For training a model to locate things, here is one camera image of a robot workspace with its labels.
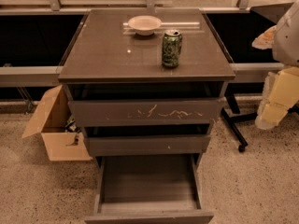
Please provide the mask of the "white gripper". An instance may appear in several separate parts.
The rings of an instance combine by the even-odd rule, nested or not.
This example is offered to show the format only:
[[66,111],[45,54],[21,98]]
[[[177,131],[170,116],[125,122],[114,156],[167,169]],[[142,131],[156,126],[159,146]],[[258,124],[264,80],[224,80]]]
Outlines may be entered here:
[[[285,65],[299,66],[299,0],[274,25],[256,37],[252,46],[271,49],[273,58]],[[269,130],[279,125],[299,101],[299,68],[288,67],[279,72],[269,72],[263,85],[255,125]]]

